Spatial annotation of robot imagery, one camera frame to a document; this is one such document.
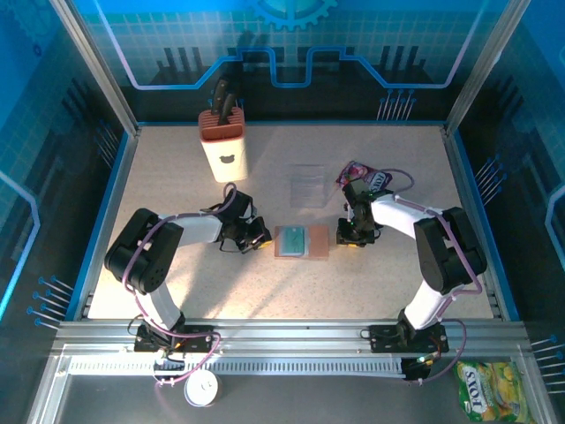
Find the robotic arm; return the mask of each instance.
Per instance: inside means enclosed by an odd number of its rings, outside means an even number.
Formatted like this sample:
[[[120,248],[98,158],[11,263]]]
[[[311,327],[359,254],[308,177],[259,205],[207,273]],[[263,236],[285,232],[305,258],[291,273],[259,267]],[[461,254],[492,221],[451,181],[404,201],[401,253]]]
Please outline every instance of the robotic arm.
[[[486,270],[486,258],[467,215],[461,208],[421,208],[392,192],[371,192],[361,180],[351,181],[343,193],[353,209],[351,220],[341,218],[337,243],[365,246],[374,243],[374,231],[388,226],[416,240],[424,281],[412,302],[401,311],[397,331],[405,344],[420,331],[438,322],[451,296],[472,282],[438,217],[448,222],[457,244],[478,275]]]
[[[263,218],[257,216],[252,197],[238,191],[234,194],[233,190],[223,203],[202,210],[200,214],[187,214],[174,222],[165,223],[144,245],[126,283],[136,291],[146,321],[172,332],[190,331],[185,327],[185,318],[165,284],[170,264],[179,247],[219,242],[222,250],[224,241],[231,239],[238,251],[246,254],[272,240]],[[214,210],[218,212],[206,215]],[[165,217],[144,208],[133,214],[104,258],[105,267],[118,281],[122,281],[125,269],[142,240]],[[153,332],[146,324],[143,335]],[[157,336],[171,346],[176,345],[174,337],[167,334]]]

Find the knife block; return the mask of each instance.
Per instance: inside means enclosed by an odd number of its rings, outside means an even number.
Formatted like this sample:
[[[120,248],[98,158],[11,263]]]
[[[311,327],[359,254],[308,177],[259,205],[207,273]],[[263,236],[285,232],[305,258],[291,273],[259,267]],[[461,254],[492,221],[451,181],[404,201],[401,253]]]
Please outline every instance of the knife block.
[[[198,116],[200,143],[218,183],[238,181],[249,175],[245,151],[245,117],[233,108],[227,125],[218,125],[219,115],[205,110]]]

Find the purple snack bag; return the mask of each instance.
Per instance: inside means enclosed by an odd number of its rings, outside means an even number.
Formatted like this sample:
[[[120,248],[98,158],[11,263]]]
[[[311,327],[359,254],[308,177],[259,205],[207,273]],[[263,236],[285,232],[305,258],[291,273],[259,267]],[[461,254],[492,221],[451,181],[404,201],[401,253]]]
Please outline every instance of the purple snack bag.
[[[382,172],[362,163],[351,161],[343,168],[335,182],[339,184],[340,188],[343,188],[354,179],[360,178],[367,183],[371,191],[375,192],[384,190],[392,181],[392,175],[388,172]]]

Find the knife handle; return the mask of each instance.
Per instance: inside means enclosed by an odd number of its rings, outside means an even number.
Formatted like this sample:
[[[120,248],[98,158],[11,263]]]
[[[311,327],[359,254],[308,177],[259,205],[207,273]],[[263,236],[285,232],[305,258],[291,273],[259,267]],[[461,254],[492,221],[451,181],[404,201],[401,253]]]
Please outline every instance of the knife handle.
[[[214,96],[212,97],[212,115],[219,115],[222,108],[223,98],[228,88],[228,80],[220,78],[215,85]]]
[[[228,116],[231,115],[231,109],[236,105],[237,93],[228,93],[223,102],[222,113],[218,119],[218,125],[227,125],[230,123]]]

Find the glass panel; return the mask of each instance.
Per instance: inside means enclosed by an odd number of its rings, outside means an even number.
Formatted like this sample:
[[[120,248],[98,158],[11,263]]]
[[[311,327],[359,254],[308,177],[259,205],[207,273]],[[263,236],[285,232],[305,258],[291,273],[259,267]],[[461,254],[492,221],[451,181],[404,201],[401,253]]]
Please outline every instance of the glass panel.
[[[247,119],[444,120],[505,2],[78,0],[140,121],[194,121],[223,74]]]
[[[541,341],[536,349],[556,346],[543,342],[551,334],[565,341],[563,13],[558,0],[531,2],[460,127],[520,318]],[[540,365],[560,362],[556,352],[539,352],[548,357]],[[552,398],[565,412],[563,397]]]
[[[0,52],[0,409],[25,422],[123,131],[49,2],[0,3]]]

